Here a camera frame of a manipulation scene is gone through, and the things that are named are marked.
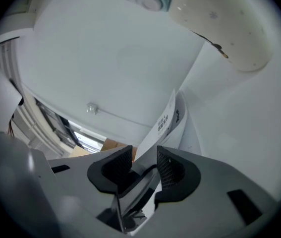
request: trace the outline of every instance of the black mesh grille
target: black mesh grille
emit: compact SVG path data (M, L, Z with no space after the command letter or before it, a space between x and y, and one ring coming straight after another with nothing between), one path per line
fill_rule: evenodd
M129 150L104 164L102 167L102 174L108 180L120 186L125 181L131 166L132 150Z
M173 158L158 151L157 168L161 177L162 189L171 188L185 175L184 166Z

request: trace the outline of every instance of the black plastic part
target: black plastic part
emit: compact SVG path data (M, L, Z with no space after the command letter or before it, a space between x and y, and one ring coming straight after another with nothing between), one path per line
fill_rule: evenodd
M156 208L162 202L184 200L198 187L201 173L197 166L168 151L157 147L157 168L161 177L162 191L155 196Z
M91 183L103 193L115 194L122 186L132 166L132 146L114 152L94 162L87 170Z
M149 199L151 198L154 192L154 189L149 188L143 195L143 197L139 200L139 202L129 212L136 212L142 210L142 208L144 208L144 206L148 203Z
M130 170L124 183L118 188L118 194L123 194L140 177L135 171Z
M155 169L157 165L152 165L147 170L145 170L141 176L135 171L129 172L126 181L122 186L118 188L119 198L122 198L127 195L152 169Z
M230 191L227 194L246 225L251 224L262 215L261 211L241 189Z
M124 217L124 227L126 229L136 229L136 222L132 216Z
M117 211L113 211L111 208L107 208L96 218L117 231L123 231L119 221L119 213Z
M68 170L68 169L70 169L70 167L67 165L61 165L61 166L53 167L51 169L52 169L53 173L56 174L56 173Z

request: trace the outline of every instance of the gray plastic surface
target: gray plastic surface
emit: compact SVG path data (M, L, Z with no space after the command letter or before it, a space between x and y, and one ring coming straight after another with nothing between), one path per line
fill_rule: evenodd
M247 237L273 215L276 202L233 167L167 149L192 161L202 174L201 183L181 202L160 203L136 238L213 238L238 237L238 234ZM103 158L110 153L91 156ZM14 221L34 237L125 237L95 218L98 211L108 207L107 203L111 205L112 198L94 191L91 184L86 186L88 189L83 188L84 181L88 181L86 166L90 165L86 156L59 159L50 164L68 165L70 169L55 176L42 152L30 150L20 140L0 134L0 201ZM235 189L242 189L263 213L248 226L226 194Z
M276 202L257 184L232 166L188 152L167 148L201 172L197 189L178 203L160 203L136 237L225 237L246 227L227 192L242 189L262 213Z
M68 170L55 174L58 182L69 195L76 196L84 202L84 208L96 217L105 209L111 207L114 195L99 192L88 179L87 170L92 163L106 158L123 148L117 147L98 154L89 154L74 158L49 160L48 163L52 168L61 165L70 167Z

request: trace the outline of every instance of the white ceiling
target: white ceiling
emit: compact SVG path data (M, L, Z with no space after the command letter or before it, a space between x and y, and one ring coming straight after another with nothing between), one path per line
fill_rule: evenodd
M48 107L87 129L138 145L203 43L167 13L124 0L43 0L34 34L20 38L17 56L23 84ZM136 123L92 116L88 102Z

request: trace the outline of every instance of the window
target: window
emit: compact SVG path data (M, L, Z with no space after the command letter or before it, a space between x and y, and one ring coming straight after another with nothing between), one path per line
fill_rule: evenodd
M80 125L59 116L38 100L36 100L36 102L41 113L54 133L60 138L61 142L71 148L78 145L90 153L100 152L104 141L106 140L105 137L84 129Z

